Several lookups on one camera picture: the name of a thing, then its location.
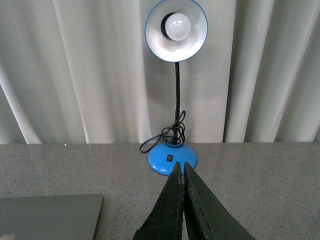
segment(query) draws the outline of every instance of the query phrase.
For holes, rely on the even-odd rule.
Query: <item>gray laptop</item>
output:
[[[92,240],[102,201],[100,194],[0,198],[0,239]]]

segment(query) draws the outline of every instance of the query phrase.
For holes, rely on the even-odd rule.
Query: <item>desk lamp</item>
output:
[[[179,62],[196,54],[204,44],[208,21],[204,10],[194,0],[162,0],[149,13],[144,29],[150,50],[160,59],[175,64],[176,108],[174,124],[165,127],[161,134],[145,141],[140,150],[148,154],[150,167],[159,174],[169,176],[176,162],[180,162],[184,174],[185,163],[192,168],[197,165],[196,153],[185,145],[186,111],[180,113],[180,67]],[[155,143],[147,150],[143,146]]]

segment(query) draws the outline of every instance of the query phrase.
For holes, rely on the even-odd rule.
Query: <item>speckled stone surface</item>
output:
[[[167,180],[139,146],[0,145],[0,197],[102,194],[96,239],[130,240]],[[320,239],[319,142],[190,146],[195,171],[257,240]]]

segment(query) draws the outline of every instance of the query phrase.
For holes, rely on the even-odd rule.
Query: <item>light bulb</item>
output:
[[[189,18],[182,13],[174,13],[165,22],[165,32],[174,41],[188,37],[191,30]]]

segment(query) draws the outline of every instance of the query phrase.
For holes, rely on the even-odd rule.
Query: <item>lamp base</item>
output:
[[[188,162],[192,168],[195,168],[197,156],[195,151],[187,145],[172,148],[166,143],[161,143],[151,149],[148,155],[148,162],[154,171],[169,176],[176,162],[180,163],[182,174],[184,174],[185,162]]]

